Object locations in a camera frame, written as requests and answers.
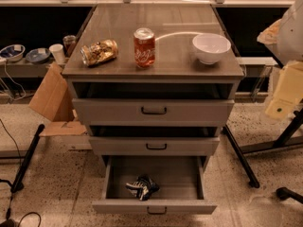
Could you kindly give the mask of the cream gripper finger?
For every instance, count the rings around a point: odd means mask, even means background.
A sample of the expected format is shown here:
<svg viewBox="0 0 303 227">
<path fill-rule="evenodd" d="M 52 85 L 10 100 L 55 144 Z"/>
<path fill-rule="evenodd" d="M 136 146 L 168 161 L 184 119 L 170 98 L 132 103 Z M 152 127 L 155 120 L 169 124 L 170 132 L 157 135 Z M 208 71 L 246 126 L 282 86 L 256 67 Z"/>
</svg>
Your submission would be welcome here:
<svg viewBox="0 0 303 227">
<path fill-rule="evenodd" d="M 280 71 L 274 93 L 264 113 L 284 119 L 303 99 L 303 62 L 289 61 Z"/>
</svg>

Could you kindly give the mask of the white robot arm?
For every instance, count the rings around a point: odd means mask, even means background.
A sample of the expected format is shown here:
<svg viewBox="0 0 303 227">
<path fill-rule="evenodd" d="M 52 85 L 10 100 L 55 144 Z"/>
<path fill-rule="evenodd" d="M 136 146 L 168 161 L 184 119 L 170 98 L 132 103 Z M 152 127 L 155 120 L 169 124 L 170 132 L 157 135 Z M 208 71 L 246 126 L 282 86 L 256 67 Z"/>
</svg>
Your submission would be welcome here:
<svg viewBox="0 0 303 227">
<path fill-rule="evenodd" d="M 303 98 L 303 0 L 295 0 L 281 18 L 277 43 L 268 48 L 283 64 L 265 115 L 284 119 Z"/>
</svg>

